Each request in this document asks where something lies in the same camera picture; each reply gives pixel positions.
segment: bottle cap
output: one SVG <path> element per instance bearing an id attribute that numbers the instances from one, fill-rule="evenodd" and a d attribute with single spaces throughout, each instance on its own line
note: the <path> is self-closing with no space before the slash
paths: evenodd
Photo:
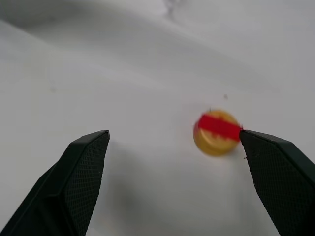
<path id="1" fill-rule="evenodd" d="M 236 148 L 241 129 L 231 114 L 221 110 L 209 111 L 196 122 L 193 138 L 205 154 L 221 156 Z"/>

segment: small dark speck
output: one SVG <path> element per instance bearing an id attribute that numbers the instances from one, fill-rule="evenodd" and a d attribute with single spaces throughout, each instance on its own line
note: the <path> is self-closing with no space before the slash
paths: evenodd
<path id="1" fill-rule="evenodd" d="M 52 93 L 56 93 L 57 89 L 55 87 L 50 87 L 49 91 L 52 92 Z"/>

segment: yellow bottle cap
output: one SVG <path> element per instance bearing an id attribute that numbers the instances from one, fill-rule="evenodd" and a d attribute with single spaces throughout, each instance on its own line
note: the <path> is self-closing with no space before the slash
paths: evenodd
<path id="1" fill-rule="evenodd" d="M 241 129 L 231 114 L 221 110 L 209 111 L 195 124 L 193 138 L 205 154 L 221 156 L 236 148 Z"/>

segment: white surface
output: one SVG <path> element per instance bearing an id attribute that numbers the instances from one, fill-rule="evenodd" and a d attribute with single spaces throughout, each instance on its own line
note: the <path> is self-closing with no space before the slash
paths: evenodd
<path id="1" fill-rule="evenodd" d="M 242 1 L 200 31 L 148 2 L 67 4 L 32 35 L 0 24 L 0 227 L 69 142 L 109 129 L 87 235 L 278 235 L 242 147 L 206 157 L 192 126 L 222 108 L 314 161 L 313 3 Z"/>

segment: red stripe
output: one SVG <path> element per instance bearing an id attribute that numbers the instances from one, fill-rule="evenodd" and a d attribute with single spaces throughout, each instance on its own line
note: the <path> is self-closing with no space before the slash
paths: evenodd
<path id="1" fill-rule="evenodd" d="M 198 127 L 225 138 L 240 141 L 240 132 L 242 128 L 221 118 L 203 115 L 198 122 Z"/>

